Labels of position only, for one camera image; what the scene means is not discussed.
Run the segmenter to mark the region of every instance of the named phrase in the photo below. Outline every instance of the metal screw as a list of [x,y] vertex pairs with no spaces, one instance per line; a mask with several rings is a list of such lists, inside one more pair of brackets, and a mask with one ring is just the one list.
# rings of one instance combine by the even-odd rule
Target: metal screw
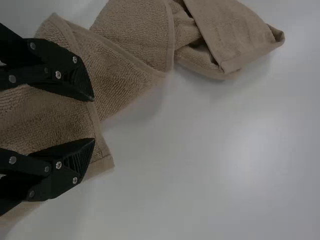
[[74,177],[74,178],[72,179],[72,183],[73,183],[73,184],[77,184],[77,182],[78,182],[78,178],[77,178],[77,177]]
[[32,199],[34,196],[35,196],[35,191],[32,190],[32,191],[29,193],[29,198]]
[[60,169],[62,167],[62,162],[58,161],[56,164],[55,164],[55,168],[56,169]]
[[36,45],[35,45],[34,42],[31,42],[31,43],[30,43],[30,48],[31,48],[32,50],[36,50]]
[[11,82],[11,83],[15,83],[17,81],[17,79],[16,79],[16,77],[15,76],[13,76],[13,75],[9,75],[9,82]]
[[16,162],[17,162],[17,158],[16,158],[15,156],[11,156],[11,157],[9,158],[9,163],[10,163],[11,165],[15,164]]
[[57,79],[60,79],[60,78],[61,78],[61,72],[55,71],[55,77],[56,77]]

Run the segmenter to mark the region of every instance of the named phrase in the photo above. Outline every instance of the white surface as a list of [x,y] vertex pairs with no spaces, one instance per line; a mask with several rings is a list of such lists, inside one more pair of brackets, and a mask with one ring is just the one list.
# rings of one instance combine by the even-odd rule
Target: white surface
[[[224,83],[176,66],[103,124],[113,171],[0,239],[319,240],[320,2],[242,2],[285,31],[283,47]],[[0,22],[24,37],[51,12],[89,27],[104,4],[7,1]]]

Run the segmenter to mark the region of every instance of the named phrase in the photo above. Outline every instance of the terry cloth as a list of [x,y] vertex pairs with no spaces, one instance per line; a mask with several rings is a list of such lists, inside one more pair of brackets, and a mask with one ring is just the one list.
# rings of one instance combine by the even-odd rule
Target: terry cloth
[[90,30],[112,44],[112,54],[115,49],[125,54],[123,59],[100,57],[109,65],[100,74],[104,78],[92,83],[101,120],[124,108],[173,68],[173,24],[167,1],[110,0],[105,5]]
[[233,78],[280,47],[282,31],[236,0],[169,0],[178,63],[207,77]]

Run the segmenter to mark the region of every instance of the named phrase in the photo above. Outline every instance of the beige towel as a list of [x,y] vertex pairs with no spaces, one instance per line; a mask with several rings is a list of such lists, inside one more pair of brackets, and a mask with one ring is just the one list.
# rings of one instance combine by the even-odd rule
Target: beige towel
[[124,61],[130,59],[136,66],[106,58],[107,77],[92,83],[101,120],[124,108],[173,68],[173,22],[171,9],[162,0],[110,0],[102,9],[90,30],[126,51]]
[[243,66],[285,42],[282,31],[236,0],[169,1],[175,59],[207,77],[233,78]]
[[[136,2],[136,8],[131,6],[131,14],[127,16],[133,21],[136,13],[148,9],[152,12],[151,18],[157,19],[161,25],[161,31],[155,30],[156,24],[153,23],[141,27],[141,34],[133,34],[131,38],[128,35],[129,41],[121,41],[121,36],[115,37],[113,40],[118,39],[118,45],[103,37],[103,31],[101,35],[96,34],[56,14],[41,24],[36,38],[55,42],[82,58],[90,76],[95,102],[77,101],[28,85],[1,92],[0,120],[4,122],[0,126],[0,136],[4,136],[0,139],[1,148],[28,154],[72,140],[93,137],[96,139],[96,148],[92,161],[103,158],[105,161],[90,164],[86,176],[99,171],[102,163],[106,165],[104,169],[114,166],[101,135],[99,121],[123,109],[134,98],[163,80],[173,65],[174,29],[169,5],[159,1],[144,8],[148,1],[140,2],[143,4]],[[106,23],[104,11],[99,17],[100,22],[98,18],[94,28],[97,32],[99,24]],[[151,18],[142,19],[140,24]],[[134,28],[134,25],[123,21],[122,27],[128,29]],[[16,221],[37,205],[22,203],[0,220]]]
[[[69,25],[56,14],[41,25],[36,37],[53,41],[84,60],[84,53]],[[90,65],[88,62],[85,64],[90,72]],[[82,102],[21,85],[0,92],[0,123],[0,148],[30,154],[82,138],[95,138],[86,177],[114,167],[93,102]],[[1,216],[0,223],[3,220],[16,221],[38,205],[34,202],[21,203]]]

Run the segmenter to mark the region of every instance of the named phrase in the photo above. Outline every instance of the crumpled towel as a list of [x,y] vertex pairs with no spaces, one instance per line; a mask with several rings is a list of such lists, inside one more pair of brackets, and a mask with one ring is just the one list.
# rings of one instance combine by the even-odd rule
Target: crumpled towel
[[280,47],[282,31],[264,23],[236,0],[169,0],[175,30],[175,60],[217,80]]

